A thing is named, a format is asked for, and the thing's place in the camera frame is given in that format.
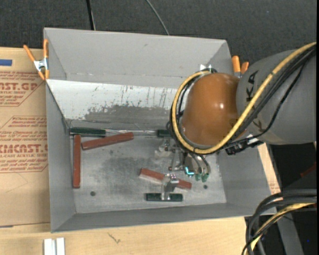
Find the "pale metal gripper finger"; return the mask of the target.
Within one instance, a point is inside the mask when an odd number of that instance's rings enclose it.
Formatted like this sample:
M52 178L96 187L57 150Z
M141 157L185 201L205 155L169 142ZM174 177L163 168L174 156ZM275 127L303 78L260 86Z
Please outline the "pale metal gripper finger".
M170 200L171 183L163 182L161 186L161 200Z
M179 179L175 174L170 174L170 181L169 181L169 200L172 199L173 192L177 185L179 184Z

